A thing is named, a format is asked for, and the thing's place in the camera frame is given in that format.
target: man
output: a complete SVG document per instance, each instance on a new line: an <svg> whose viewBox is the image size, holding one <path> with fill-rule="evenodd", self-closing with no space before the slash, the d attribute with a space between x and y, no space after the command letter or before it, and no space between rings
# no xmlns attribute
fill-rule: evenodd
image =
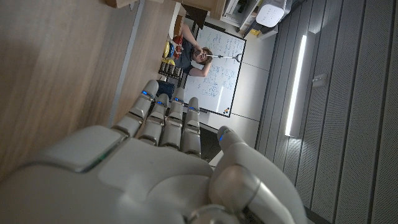
<svg viewBox="0 0 398 224"><path fill-rule="evenodd" d="M210 70L213 53L207 47L201 48L198 42L193 37L189 27L186 24L182 25L182 48L179 59L175 60L175 66L183 68L184 73L194 77L206 77ZM195 61L204 65L202 69L195 68L191 65L191 61Z"/></svg>

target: man's arm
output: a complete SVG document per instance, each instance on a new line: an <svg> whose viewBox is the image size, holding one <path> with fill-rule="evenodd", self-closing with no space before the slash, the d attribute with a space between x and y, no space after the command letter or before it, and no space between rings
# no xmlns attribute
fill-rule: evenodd
<svg viewBox="0 0 398 224"><path fill-rule="evenodd" d="M189 71L189 75L194 77L206 77L207 73L209 73L211 67L211 62L206 64L201 70L199 68L192 68Z"/></svg>
<svg viewBox="0 0 398 224"><path fill-rule="evenodd" d="M198 42L193 37L191 30L189 29L188 25L182 24L182 31L183 37L189 41L197 50L201 50L201 47L198 45Z"/></svg>

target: white cabinet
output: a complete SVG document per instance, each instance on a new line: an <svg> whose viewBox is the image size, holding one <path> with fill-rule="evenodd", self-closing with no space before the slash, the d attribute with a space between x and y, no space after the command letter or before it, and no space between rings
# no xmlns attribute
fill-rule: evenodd
<svg viewBox="0 0 398 224"><path fill-rule="evenodd" d="M258 5L259 0L248 0L242 13L238 12L240 5L238 0L229 0L226 3L221 21L242 29L244 24L250 19L252 12Z"/></svg>

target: floor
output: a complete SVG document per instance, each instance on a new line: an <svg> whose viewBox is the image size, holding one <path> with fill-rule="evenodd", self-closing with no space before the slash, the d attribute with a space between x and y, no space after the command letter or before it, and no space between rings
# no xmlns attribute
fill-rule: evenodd
<svg viewBox="0 0 398 224"><path fill-rule="evenodd" d="M145 2L113 121L158 77L174 6ZM103 0L2 3L0 180L67 134L108 124L136 12Z"/></svg>
<svg viewBox="0 0 398 224"><path fill-rule="evenodd" d="M220 151L217 134L200 128L201 158L210 162Z"/></svg>

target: dark shirt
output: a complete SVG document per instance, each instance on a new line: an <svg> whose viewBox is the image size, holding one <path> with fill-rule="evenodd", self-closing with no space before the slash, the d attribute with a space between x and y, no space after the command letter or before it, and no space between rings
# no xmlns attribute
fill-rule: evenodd
<svg viewBox="0 0 398 224"><path fill-rule="evenodd" d="M189 71L193 68L191 61L194 46L185 38L182 38L181 47L183 50L181 50L180 58L174 60L175 66L182 68L184 73L189 74Z"/></svg>

